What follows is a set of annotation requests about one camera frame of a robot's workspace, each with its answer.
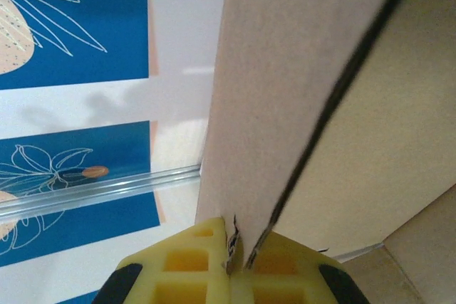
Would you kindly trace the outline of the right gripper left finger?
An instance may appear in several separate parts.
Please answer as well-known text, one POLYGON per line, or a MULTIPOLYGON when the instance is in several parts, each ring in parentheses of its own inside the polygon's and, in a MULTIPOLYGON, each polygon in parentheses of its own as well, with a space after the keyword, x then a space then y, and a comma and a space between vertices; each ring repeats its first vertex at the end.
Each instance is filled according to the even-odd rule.
POLYGON ((222 218, 208 219, 125 257, 91 304, 229 304, 222 218))

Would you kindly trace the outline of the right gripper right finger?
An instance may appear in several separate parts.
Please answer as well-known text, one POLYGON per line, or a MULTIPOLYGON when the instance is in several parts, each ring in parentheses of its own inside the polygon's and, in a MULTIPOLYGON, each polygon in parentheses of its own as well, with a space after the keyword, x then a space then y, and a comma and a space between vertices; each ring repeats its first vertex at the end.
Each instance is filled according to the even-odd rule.
POLYGON ((231 274, 231 304, 371 304, 338 261, 272 232, 249 270, 231 274))

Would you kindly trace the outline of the brown cardboard box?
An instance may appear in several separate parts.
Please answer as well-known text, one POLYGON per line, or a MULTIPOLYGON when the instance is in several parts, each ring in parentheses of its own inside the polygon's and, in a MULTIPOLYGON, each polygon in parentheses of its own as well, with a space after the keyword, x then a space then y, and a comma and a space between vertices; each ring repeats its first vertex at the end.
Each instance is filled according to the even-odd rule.
POLYGON ((456 0, 224 0, 196 220, 275 232, 370 304, 456 304, 456 0))

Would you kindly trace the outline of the left aluminium frame post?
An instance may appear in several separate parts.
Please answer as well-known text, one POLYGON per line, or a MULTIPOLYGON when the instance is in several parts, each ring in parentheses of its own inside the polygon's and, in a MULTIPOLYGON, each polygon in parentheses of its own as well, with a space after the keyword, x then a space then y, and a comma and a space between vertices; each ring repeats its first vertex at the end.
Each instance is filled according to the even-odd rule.
POLYGON ((163 172, 137 174, 0 202, 0 224, 153 192, 160 187, 193 182, 199 164, 163 172))

